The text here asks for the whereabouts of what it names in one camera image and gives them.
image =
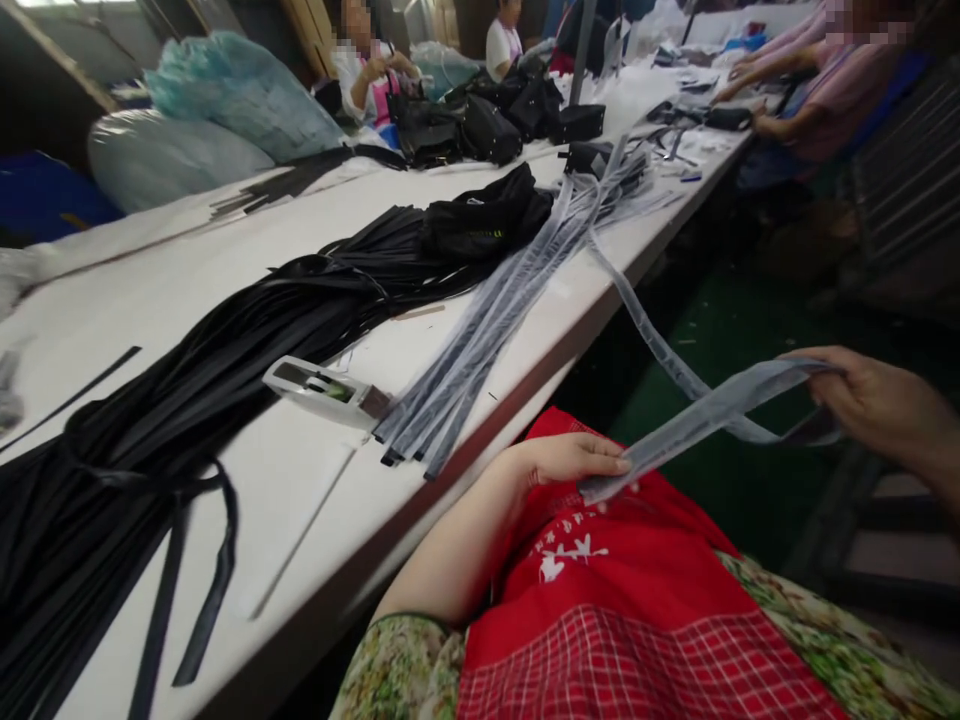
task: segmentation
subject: worker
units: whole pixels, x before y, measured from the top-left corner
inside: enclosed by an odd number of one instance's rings
[[[730,78],[747,75],[754,70],[793,55],[798,50],[823,40],[827,33],[827,0],[820,0],[813,12],[789,30],[780,33],[759,50],[744,55],[734,63]]]
[[[501,82],[510,66],[523,54],[517,23],[520,22],[522,0],[495,0],[497,16],[487,30],[487,72]]]
[[[960,418],[932,387],[845,348],[790,355],[840,368],[814,399],[960,521]],[[738,553],[659,474],[584,507],[573,481],[630,466],[584,429],[547,411],[430,530],[332,718],[957,717],[960,694]]]
[[[360,125],[390,122],[387,96],[419,93],[420,71],[403,53],[373,36],[370,11],[362,0],[343,0],[346,38],[331,53],[344,110]]]
[[[826,38],[754,67],[728,84],[714,103],[781,75],[815,70],[779,117],[754,111],[762,142],[740,167],[743,195],[806,180],[836,157],[887,93],[913,32],[914,0],[845,0],[828,12]]]

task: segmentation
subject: black fabric pile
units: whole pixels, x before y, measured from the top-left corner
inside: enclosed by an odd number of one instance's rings
[[[553,196],[534,188],[524,163],[482,190],[427,208],[420,246],[427,257],[483,262],[526,245],[550,216]]]
[[[244,214],[250,215],[282,198],[299,197],[321,177],[355,157],[376,160],[384,167],[393,170],[406,170],[408,167],[402,155],[376,145],[344,145],[330,148],[316,155],[308,155],[285,163],[281,167],[291,168],[287,172],[253,183],[237,195],[215,203],[212,206],[214,208],[212,219],[216,220],[236,210],[243,210]]]
[[[513,207],[522,232],[488,235],[480,252],[441,232],[428,254],[424,219],[437,213],[393,208],[230,296],[150,368],[74,412],[61,435],[0,466],[0,717],[57,713],[169,534],[129,712],[149,716],[187,511],[196,496],[219,491],[226,534],[174,685],[194,680],[233,572],[238,531],[237,500],[216,458],[277,400],[261,377],[283,355],[323,363],[384,320],[487,277],[539,229],[517,209],[521,199],[540,202],[525,165],[488,190],[490,197],[478,197]],[[449,204],[439,215],[451,217]]]

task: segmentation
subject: light blue sack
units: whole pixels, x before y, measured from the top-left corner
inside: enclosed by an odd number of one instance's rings
[[[144,77],[164,115],[211,120],[277,162],[336,147],[343,136],[282,62],[236,33],[170,40]]]
[[[410,48],[410,61],[423,76],[424,94],[432,102],[470,80],[482,67],[475,60],[469,60],[453,48],[433,40]]]

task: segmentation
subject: black bag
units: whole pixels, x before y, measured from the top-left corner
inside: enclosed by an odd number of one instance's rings
[[[520,131],[493,103],[476,95],[467,98],[463,137],[473,157],[497,165],[506,165],[523,149]]]
[[[575,140],[593,140],[603,134],[605,105],[573,105],[560,111],[550,128],[550,142],[563,145]]]
[[[397,126],[400,149],[413,167],[449,165],[463,158],[456,113],[437,103],[394,93],[387,95],[387,107]]]
[[[534,187],[530,166],[522,163],[485,188],[431,203],[420,251],[455,262],[499,261],[533,239],[552,205],[553,196]]]
[[[552,79],[534,75],[506,112],[524,142],[547,136],[560,112],[562,95]]]
[[[710,108],[704,125],[717,130],[746,130],[753,122],[753,113],[749,108]]]
[[[486,70],[482,70],[471,80],[444,95],[443,100],[445,103],[457,104],[465,101],[470,95],[476,95],[500,108],[501,112],[506,112],[507,108],[517,101],[526,85],[527,77],[514,64],[503,82],[497,82],[487,74]]]

